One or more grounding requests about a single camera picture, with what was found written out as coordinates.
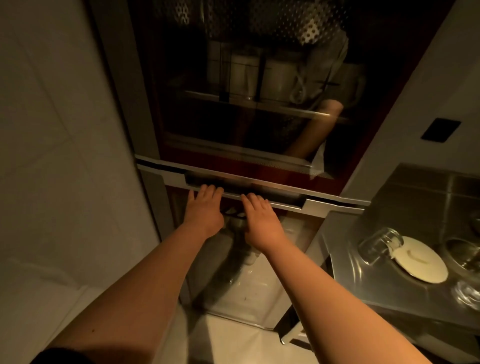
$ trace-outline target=white tiled wall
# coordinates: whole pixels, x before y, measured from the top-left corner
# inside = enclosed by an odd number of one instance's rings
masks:
[[[0,258],[105,288],[158,244],[81,0],[0,1]]]

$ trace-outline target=white plate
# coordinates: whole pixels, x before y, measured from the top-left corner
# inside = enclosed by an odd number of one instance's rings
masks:
[[[403,237],[403,246],[395,249],[391,257],[410,275],[428,283],[442,283],[448,269],[440,256],[424,243]]]

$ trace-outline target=forearm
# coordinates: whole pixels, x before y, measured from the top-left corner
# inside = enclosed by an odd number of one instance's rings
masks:
[[[290,242],[267,258],[322,363],[429,363],[401,334]]]
[[[131,354],[137,362],[151,359],[203,242],[195,228],[181,225],[78,315],[50,347],[85,352],[97,364],[103,356],[111,360],[115,348],[121,348],[119,356]]]

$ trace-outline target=hand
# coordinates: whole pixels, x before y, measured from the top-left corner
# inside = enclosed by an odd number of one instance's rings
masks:
[[[212,184],[208,187],[206,184],[202,185],[197,198],[190,190],[183,224],[197,229],[205,240],[218,233],[224,223],[220,213],[222,194],[223,188],[215,188]]]
[[[248,198],[243,194],[241,200],[248,222],[245,238],[251,246],[266,254],[278,244],[288,242],[282,224],[268,200],[254,194],[248,194]]]

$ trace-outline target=wall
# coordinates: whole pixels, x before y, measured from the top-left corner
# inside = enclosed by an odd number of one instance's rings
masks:
[[[457,0],[342,196],[372,199],[399,163],[480,175],[480,1]],[[435,118],[462,121],[445,143],[421,140]]]
[[[106,287],[158,244],[81,0],[0,0],[0,258]]]

